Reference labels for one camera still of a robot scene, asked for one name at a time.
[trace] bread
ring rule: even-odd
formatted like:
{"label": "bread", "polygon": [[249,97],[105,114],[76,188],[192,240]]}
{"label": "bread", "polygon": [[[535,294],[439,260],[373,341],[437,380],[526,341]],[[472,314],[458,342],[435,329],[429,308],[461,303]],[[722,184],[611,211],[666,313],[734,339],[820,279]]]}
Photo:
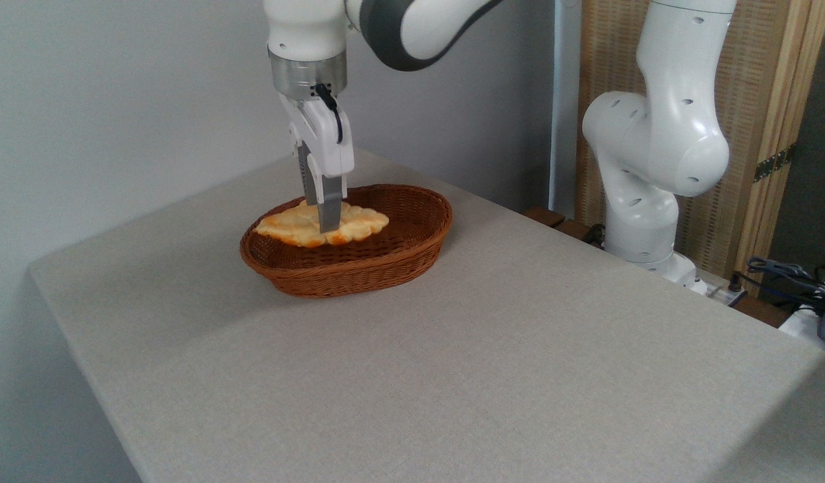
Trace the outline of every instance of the bread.
{"label": "bread", "polygon": [[321,245],[344,245],[360,242],[373,233],[379,233],[388,225],[388,217],[371,208],[341,204],[339,228],[327,233],[320,232],[320,218],[316,205],[301,202],[279,214],[260,220],[254,229],[258,235],[271,236],[294,247],[316,248]]}

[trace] wicker basket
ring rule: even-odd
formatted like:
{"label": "wicker basket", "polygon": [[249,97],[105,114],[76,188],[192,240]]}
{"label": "wicker basket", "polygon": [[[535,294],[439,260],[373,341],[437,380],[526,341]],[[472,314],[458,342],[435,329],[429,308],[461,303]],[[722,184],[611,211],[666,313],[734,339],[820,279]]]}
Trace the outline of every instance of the wicker basket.
{"label": "wicker basket", "polygon": [[306,299],[393,287],[418,277],[437,261],[452,218],[443,195],[406,184],[362,186],[348,195],[351,205],[388,216],[388,226],[364,241],[318,248],[292,247],[253,232],[263,218],[303,200],[293,199],[250,226],[240,241],[240,256],[278,290]]}

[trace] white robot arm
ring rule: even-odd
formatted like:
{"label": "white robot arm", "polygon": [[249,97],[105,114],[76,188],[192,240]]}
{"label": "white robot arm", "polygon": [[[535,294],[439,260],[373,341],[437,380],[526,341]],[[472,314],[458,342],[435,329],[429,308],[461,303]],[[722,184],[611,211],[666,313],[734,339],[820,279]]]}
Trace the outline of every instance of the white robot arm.
{"label": "white robot arm", "polygon": [[347,83],[348,33],[360,30],[389,67],[419,70],[500,1],[264,0],[272,80],[321,231],[338,228],[345,175],[354,167],[350,122],[335,100]]}
{"label": "white robot arm", "polygon": [[736,0],[652,0],[637,49],[648,97],[600,95],[584,133],[606,192],[606,251],[704,292],[674,253],[674,195],[710,190],[728,166],[714,79]]}

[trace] table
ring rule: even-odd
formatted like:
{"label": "table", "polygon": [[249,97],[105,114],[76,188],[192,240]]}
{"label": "table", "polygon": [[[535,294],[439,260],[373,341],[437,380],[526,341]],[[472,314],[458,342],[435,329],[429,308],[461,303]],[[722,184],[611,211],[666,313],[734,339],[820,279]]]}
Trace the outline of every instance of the table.
{"label": "table", "polygon": [[825,481],[825,353],[433,178],[436,265],[340,299],[241,262],[274,163],[32,265],[143,480]]}

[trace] cable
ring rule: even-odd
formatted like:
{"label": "cable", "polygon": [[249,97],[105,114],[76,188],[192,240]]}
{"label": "cable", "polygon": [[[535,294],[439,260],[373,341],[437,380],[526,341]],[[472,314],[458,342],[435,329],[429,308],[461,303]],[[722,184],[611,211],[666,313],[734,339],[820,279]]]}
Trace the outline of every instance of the cable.
{"label": "cable", "polygon": [[742,272],[735,272],[735,276],[740,278],[741,280],[746,280],[750,282],[750,284],[754,284],[762,290],[766,290],[768,293],[774,294],[777,297],[783,297],[783,299],[791,300],[793,302],[799,303],[800,305],[807,305],[815,309],[816,312],[821,311],[823,314],[825,312],[825,297],[800,297],[796,296],[795,294],[789,294],[783,291],[779,291],[774,287],[769,286],[768,284],[763,284],[754,278],[747,277]]}
{"label": "cable", "polygon": [[344,129],[341,125],[341,115],[338,113],[338,101],[332,96],[330,87],[332,87],[332,85],[315,85],[314,90],[317,92],[317,95],[320,96],[321,100],[323,100],[323,103],[326,104],[326,107],[335,113],[335,121],[338,122],[338,144],[341,144],[341,142],[344,141]]}

